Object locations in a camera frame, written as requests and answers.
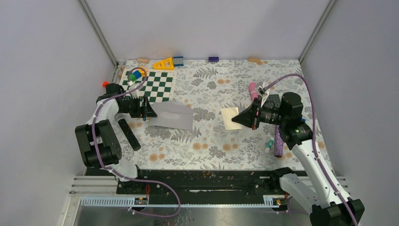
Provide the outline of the green white glue stick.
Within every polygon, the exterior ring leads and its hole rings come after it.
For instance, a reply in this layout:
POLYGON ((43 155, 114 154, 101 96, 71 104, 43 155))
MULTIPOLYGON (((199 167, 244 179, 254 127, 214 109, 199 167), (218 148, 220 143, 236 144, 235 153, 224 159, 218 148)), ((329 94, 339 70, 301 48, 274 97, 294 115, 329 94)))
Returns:
POLYGON ((268 141, 268 143, 266 144, 266 149, 265 149, 265 151, 266 151, 267 153, 270 152, 270 150, 271 150, 272 147, 273 147, 273 144, 274 144, 274 140, 273 140, 273 139, 270 139, 270 140, 268 141))

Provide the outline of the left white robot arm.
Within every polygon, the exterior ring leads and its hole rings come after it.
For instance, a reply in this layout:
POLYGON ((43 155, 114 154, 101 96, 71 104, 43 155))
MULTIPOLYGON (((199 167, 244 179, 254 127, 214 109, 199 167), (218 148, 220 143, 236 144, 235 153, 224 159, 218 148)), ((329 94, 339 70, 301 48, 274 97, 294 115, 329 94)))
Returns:
POLYGON ((84 125, 75 128, 75 136, 84 165, 105 170, 119 179, 128 181, 128 188, 139 194, 145 190, 145 179, 138 176, 139 169, 122 156, 122 147, 112 127, 117 123, 134 151, 141 145, 124 118, 156 118, 149 97, 132 97, 130 91, 116 83, 105 86, 106 93, 96 100, 96 110, 84 125))

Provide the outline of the green white chessboard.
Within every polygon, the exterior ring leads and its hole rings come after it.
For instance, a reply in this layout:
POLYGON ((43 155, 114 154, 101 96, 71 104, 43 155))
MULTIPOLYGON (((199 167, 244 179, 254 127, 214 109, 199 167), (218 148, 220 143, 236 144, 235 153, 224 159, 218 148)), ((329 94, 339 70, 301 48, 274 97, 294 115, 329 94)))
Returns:
POLYGON ((125 91, 130 91, 138 87, 138 85, 143 81, 144 78, 146 78, 147 81, 140 89, 137 89, 136 91, 129 94, 128 97, 147 96, 151 104, 165 102, 173 99, 176 76, 175 72, 149 70, 147 71, 147 75, 145 77, 137 79, 134 86, 129 87, 127 85, 128 76, 134 71, 126 68, 122 73, 119 85, 121 85, 125 91))

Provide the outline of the black grey microphone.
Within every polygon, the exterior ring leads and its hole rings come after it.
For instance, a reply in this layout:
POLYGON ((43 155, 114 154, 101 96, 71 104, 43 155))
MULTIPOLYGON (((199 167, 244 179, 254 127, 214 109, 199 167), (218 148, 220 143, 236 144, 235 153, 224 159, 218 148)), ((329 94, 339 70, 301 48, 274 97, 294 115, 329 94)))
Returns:
POLYGON ((124 115, 121 113, 117 113, 115 115, 115 120, 118 123, 119 127, 121 128, 123 134, 127 138, 129 144, 131 145, 134 151, 138 151, 141 149, 141 145, 138 142, 136 136, 132 132, 131 128, 129 127, 127 121, 124 118, 124 115))

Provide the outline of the pink marker pen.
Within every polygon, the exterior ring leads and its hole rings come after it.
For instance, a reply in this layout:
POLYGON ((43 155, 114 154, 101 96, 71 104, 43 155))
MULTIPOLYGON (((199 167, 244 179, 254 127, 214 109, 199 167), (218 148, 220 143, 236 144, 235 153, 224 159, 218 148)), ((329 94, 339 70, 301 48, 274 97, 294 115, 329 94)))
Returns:
POLYGON ((258 98, 258 88, 257 83, 251 82, 248 86, 248 91, 250 93, 251 101, 254 101, 255 98, 258 98))

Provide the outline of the dark grey lego baseplate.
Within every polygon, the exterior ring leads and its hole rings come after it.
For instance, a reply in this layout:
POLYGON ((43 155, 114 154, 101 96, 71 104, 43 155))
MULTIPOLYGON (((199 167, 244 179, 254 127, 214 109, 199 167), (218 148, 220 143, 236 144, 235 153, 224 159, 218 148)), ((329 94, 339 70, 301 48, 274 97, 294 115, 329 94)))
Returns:
POLYGON ((279 94, 270 94, 268 96, 268 98, 266 99, 263 107, 278 109, 280 107, 280 103, 281 103, 281 100, 280 100, 279 94))

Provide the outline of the green cube block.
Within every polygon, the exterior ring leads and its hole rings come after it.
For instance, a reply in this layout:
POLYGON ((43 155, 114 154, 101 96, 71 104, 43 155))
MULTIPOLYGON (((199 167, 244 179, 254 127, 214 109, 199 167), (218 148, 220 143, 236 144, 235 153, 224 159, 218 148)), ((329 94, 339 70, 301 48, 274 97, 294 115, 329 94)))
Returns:
POLYGON ((136 81, 136 76, 132 73, 128 76, 128 82, 135 82, 136 81))

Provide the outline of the blue cube block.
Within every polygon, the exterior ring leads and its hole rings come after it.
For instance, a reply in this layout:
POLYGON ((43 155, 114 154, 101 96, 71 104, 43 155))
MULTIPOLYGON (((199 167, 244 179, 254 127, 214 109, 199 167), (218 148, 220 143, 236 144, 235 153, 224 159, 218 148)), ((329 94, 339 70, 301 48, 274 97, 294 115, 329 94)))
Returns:
POLYGON ((142 77, 142 73, 140 71, 134 71, 132 73, 132 78, 134 78, 135 80, 139 79, 142 77))

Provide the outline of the floral patterned table mat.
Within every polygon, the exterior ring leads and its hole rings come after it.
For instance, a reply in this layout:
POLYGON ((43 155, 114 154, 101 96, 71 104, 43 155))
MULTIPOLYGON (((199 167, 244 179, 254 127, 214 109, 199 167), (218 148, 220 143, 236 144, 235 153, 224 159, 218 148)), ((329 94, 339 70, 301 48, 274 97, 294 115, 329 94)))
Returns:
POLYGON ((263 60, 261 64, 247 60, 185 60, 174 70, 173 100, 193 110, 193 129, 156 127, 141 119, 125 119, 137 137, 141 149, 134 151, 117 123, 113 124, 123 157, 142 169, 164 170, 274 170, 290 167, 302 170, 298 158, 287 147, 277 158, 266 146, 274 138, 275 129, 260 124, 256 130, 243 127, 226 130, 221 115, 223 108, 246 109, 251 98, 251 82, 270 84, 271 94, 294 92, 301 96, 303 117, 312 124, 311 104, 298 60, 263 60))

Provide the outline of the purple glitter microphone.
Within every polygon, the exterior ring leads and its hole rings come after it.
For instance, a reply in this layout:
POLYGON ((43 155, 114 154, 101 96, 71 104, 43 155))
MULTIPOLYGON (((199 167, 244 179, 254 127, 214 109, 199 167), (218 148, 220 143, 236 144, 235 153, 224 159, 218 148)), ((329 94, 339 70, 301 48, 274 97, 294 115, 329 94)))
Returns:
POLYGON ((283 149, 284 149, 284 142, 280 137, 279 126, 277 125, 275 127, 273 155, 277 158, 281 158, 283 155, 283 149))

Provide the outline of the wooden cylinder peg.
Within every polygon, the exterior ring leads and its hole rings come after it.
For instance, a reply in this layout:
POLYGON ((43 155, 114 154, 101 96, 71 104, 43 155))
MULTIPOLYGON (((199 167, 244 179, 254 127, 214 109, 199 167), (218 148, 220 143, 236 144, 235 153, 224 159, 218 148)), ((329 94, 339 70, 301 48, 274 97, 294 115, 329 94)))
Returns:
POLYGON ((140 64, 148 64, 150 60, 146 58, 137 58, 136 61, 140 64))
POLYGON ((262 60, 259 59, 259 58, 256 58, 256 57, 249 57, 247 60, 248 60, 248 62, 256 63, 258 65, 262 65, 263 64, 262 60))

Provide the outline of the red cylinder block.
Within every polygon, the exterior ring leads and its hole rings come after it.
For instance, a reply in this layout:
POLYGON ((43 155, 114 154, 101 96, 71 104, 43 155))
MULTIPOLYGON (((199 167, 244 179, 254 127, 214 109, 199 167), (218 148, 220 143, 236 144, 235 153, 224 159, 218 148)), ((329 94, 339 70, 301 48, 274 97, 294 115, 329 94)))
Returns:
POLYGON ((105 88, 108 84, 109 84, 109 82, 104 81, 103 84, 102 84, 102 86, 105 88))

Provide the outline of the right wooden cylinder peg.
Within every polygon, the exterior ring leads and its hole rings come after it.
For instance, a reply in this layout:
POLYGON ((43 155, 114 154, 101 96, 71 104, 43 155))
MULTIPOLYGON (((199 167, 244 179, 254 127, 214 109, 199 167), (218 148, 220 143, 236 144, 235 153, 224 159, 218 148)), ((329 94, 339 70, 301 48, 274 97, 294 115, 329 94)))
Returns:
POLYGON ((263 64, 262 60, 259 59, 259 58, 256 58, 256 57, 249 57, 247 60, 248 60, 248 62, 256 63, 258 65, 262 65, 263 64))

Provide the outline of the dark blue lego brick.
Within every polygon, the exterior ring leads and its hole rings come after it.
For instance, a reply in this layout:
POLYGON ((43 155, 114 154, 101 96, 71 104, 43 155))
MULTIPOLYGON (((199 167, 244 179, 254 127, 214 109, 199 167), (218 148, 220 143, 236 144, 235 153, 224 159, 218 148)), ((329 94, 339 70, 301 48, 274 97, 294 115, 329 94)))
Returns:
POLYGON ((219 57, 217 57, 217 56, 210 56, 210 57, 208 58, 208 61, 209 61, 209 62, 218 62, 218 61, 219 61, 219 57))

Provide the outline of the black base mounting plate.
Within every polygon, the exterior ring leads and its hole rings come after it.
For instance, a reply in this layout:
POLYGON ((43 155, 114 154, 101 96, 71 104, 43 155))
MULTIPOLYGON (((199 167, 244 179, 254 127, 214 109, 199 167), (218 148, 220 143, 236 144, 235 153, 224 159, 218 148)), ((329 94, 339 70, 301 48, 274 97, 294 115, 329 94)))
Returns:
POLYGON ((139 181, 119 182, 117 194, 143 195, 150 204, 262 204, 263 197, 283 199, 273 171, 140 170, 139 181))

